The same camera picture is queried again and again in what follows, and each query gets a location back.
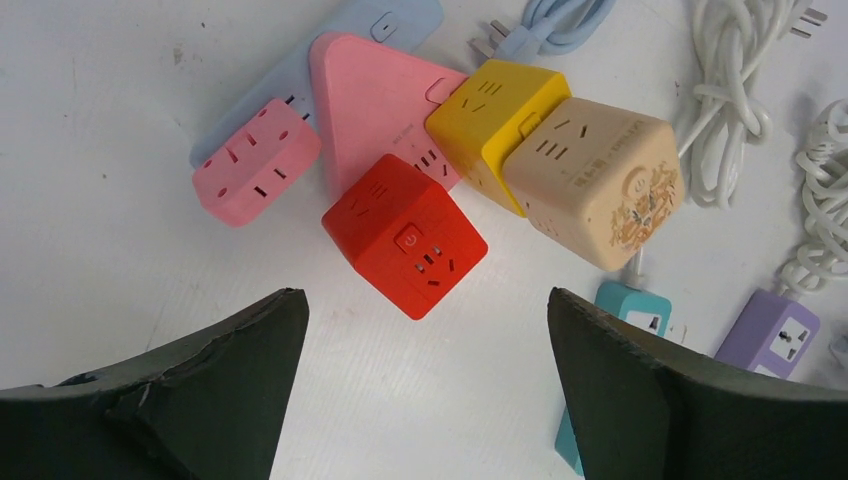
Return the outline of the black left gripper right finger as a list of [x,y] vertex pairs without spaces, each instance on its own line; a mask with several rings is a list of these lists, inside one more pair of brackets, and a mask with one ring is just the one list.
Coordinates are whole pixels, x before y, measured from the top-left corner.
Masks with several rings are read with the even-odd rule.
[[843,479],[847,395],[689,350],[564,288],[547,322],[588,479]]

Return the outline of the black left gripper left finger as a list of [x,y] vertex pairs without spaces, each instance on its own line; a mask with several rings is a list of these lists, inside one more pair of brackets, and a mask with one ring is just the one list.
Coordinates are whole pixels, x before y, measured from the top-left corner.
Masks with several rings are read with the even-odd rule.
[[57,385],[1,393],[5,479],[266,479],[304,345],[304,291]]

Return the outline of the teal power strip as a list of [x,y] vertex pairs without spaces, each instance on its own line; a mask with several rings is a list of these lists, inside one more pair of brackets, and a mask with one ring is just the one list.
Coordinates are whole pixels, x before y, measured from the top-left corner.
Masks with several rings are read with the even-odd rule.
[[[666,334],[672,312],[672,303],[667,298],[616,280],[606,280],[598,287],[594,304],[618,319],[660,337]],[[554,449],[580,478],[585,477],[567,406],[564,407]]]

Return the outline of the purple power strip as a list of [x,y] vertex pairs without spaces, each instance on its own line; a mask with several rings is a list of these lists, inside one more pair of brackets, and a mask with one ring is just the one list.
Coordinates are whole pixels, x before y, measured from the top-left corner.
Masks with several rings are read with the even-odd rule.
[[799,302],[758,289],[714,359],[743,370],[787,379],[820,326],[819,317]]

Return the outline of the beige dragon cube socket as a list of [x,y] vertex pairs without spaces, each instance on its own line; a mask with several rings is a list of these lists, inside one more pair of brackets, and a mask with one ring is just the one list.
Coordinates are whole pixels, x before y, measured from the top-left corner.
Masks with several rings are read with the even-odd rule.
[[503,177],[537,230],[604,271],[623,268],[685,199],[669,122],[575,97],[509,155]]

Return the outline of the pink small plug adapter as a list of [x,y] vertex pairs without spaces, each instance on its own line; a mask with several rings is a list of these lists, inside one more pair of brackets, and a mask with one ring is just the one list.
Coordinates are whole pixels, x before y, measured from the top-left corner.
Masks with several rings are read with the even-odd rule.
[[288,104],[270,100],[192,176],[202,207],[238,228],[255,220],[319,157],[317,132]]

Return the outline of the red cube socket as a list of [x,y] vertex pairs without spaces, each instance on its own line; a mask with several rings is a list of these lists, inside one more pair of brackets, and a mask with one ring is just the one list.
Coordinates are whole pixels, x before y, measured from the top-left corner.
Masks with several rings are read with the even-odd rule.
[[488,252],[448,191],[392,154],[321,223],[353,269],[413,320],[425,317]]

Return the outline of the pink triangular socket adapter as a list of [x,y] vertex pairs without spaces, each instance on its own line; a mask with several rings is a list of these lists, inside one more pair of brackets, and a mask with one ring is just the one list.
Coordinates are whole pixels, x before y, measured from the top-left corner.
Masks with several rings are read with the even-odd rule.
[[461,179],[425,128],[466,74],[351,35],[329,42],[320,61],[324,175],[339,198],[382,156],[392,154],[451,190]]

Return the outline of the yellow cube socket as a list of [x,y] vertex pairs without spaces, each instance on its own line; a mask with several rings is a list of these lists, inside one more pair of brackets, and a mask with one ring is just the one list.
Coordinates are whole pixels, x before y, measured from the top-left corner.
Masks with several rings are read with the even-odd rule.
[[525,212],[503,177],[508,156],[565,99],[563,73],[490,59],[431,114],[425,128],[471,187],[504,209]]

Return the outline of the light blue power strip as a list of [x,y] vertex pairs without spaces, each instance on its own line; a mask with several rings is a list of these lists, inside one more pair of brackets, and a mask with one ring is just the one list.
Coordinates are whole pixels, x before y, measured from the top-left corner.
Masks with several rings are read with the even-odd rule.
[[412,53],[444,20],[442,4],[426,1],[346,1],[256,82],[193,145],[190,165],[198,169],[273,99],[284,101],[316,129],[320,108],[314,88],[324,83],[320,61],[329,42],[351,35],[379,46]]

